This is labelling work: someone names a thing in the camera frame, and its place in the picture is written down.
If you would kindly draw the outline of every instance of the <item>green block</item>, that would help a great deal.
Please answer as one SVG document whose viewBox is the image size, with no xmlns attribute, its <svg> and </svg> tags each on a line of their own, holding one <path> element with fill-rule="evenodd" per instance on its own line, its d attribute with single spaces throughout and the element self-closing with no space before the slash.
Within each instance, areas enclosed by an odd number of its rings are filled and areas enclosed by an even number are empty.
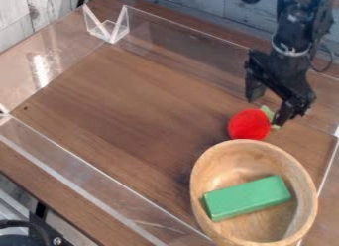
<svg viewBox="0 0 339 246">
<path fill-rule="evenodd" d="M 280 176 L 221 188 L 204 194 L 203 201 L 213 221 L 253 212 L 291 200 Z"/>
</svg>

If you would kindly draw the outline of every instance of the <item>wooden tabletop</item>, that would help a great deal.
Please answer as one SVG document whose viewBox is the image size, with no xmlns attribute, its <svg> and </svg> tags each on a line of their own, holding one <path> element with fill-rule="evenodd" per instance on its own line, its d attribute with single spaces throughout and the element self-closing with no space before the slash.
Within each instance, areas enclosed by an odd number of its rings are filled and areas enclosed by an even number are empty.
<svg viewBox="0 0 339 246">
<path fill-rule="evenodd" d="M 117 15 L 121 4 L 183 20 L 193 28 L 200 26 L 205 32 L 220 34 L 245 46 L 256 43 L 265 47 L 264 41 L 251 36 L 223 30 L 138 0 L 93 0 L 90 8 L 98 18 L 106 19 Z M 255 107 L 245 103 L 244 83 L 235 77 L 241 74 L 239 65 L 244 61 L 232 57 L 217 61 L 229 70 L 211 70 L 211 77 L 201 77 L 193 75 L 199 66 L 188 72 L 177 67 L 171 57 L 167 64 L 154 57 L 156 54 L 141 57 L 102 44 L 12 114 L 197 227 L 189 203 L 192 167 L 201 153 L 228 140 L 225 128 L 231 116 Z M 336 82 L 325 78 L 323 83 L 316 77 L 319 75 L 312 73 L 315 87 L 327 95 L 319 97 L 315 111 L 328 112 L 336 109 L 336 103 L 329 103 L 337 95 L 329 88 Z M 275 104 L 272 97 L 265 102 Z M 289 121 L 265 140 L 295 156 L 320 186 L 336 145 L 336 138 L 325 132 L 325 127 L 333 127 L 337 122 L 336 110 L 329 115 L 315 113 L 309 117 Z M 1 172 L 98 244 L 149 245 L 13 150 L 0 145 L 0 151 Z M 337 169 L 339 158 L 333 161 L 333 169 Z M 336 176 L 333 170 L 305 245 L 335 245 L 339 213 L 328 206 L 339 203 Z"/>
</svg>

